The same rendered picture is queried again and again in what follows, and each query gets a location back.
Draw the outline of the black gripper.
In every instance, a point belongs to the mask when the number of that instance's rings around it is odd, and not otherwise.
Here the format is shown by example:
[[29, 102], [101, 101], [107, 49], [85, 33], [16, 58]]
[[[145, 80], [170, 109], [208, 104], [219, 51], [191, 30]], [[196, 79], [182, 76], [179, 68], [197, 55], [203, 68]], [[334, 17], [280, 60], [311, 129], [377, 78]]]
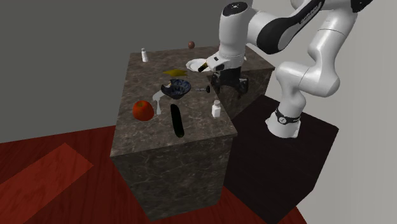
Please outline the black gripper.
[[240, 78], [240, 73], [241, 67], [214, 72], [211, 77], [212, 89], [219, 94], [221, 86], [237, 87], [237, 98], [240, 99], [249, 89], [249, 79]]

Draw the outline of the white bottle with cap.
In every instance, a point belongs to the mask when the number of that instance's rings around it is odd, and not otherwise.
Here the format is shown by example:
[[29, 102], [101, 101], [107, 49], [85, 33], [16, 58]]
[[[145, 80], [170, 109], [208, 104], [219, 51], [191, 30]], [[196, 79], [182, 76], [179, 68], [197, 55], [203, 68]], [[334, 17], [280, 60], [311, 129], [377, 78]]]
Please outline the white bottle with cap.
[[212, 105], [211, 114], [214, 118], [220, 117], [221, 113], [221, 103], [219, 100], [215, 100]]

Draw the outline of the white plate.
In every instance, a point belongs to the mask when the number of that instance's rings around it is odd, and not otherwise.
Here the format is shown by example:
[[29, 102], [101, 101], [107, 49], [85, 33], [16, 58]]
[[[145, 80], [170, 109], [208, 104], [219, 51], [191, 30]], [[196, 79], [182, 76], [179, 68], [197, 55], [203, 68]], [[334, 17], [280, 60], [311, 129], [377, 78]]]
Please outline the white plate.
[[197, 72], [198, 68], [202, 66], [205, 62], [206, 59], [192, 59], [186, 63], [186, 68], [193, 72]]

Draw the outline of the dark blue patterned bowl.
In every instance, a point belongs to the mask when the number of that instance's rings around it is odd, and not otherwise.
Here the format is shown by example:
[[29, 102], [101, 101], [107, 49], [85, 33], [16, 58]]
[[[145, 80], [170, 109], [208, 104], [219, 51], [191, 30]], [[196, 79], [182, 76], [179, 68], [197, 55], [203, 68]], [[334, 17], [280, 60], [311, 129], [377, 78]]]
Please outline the dark blue patterned bowl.
[[170, 79], [169, 85], [161, 86], [162, 93], [175, 100], [182, 98], [190, 90], [190, 82], [182, 79]]

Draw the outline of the yellow star-shaped thing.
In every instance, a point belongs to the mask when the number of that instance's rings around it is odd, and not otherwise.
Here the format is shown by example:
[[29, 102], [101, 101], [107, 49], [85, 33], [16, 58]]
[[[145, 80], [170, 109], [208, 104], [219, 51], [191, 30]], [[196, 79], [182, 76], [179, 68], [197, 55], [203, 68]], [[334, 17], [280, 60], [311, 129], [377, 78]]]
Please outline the yellow star-shaped thing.
[[178, 77], [178, 76], [186, 76], [187, 71], [185, 70], [180, 70], [180, 69], [171, 69], [168, 71], [164, 71], [164, 74], [168, 74], [172, 77]]

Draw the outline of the black oblong thing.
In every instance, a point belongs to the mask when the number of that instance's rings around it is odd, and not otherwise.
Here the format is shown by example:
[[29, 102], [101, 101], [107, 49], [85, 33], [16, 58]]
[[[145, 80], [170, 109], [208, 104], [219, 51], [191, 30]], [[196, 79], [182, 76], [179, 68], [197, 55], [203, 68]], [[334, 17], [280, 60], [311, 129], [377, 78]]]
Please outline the black oblong thing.
[[172, 125], [174, 128], [174, 133], [177, 137], [183, 137], [185, 135], [185, 131], [183, 128], [183, 123], [181, 119], [181, 112], [177, 105], [171, 104], [171, 117], [172, 117]]

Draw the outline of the red tomato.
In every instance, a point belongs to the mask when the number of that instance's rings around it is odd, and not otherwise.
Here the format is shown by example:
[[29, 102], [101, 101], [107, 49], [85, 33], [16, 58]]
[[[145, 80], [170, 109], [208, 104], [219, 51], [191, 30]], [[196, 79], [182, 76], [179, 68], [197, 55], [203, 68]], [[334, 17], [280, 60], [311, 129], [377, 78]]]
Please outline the red tomato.
[[148, 101], [137, 101], [132, 110], [135, 119], [149, 121], [154, 117], [154, 109]]

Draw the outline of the dark robot stand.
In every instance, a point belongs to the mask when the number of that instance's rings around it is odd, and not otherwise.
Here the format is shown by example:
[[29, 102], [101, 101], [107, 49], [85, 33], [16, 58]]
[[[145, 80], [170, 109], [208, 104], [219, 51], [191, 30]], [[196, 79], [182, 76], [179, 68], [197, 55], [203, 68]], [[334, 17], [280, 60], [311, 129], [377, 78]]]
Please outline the dark robot stand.
[[278, 224], [313, 191], [338, 128], [304, 113], [298, 137], [269, 132], [265, 120], [278, 101], [261, 95], [233, 120], [224, 186], [266, 224]]

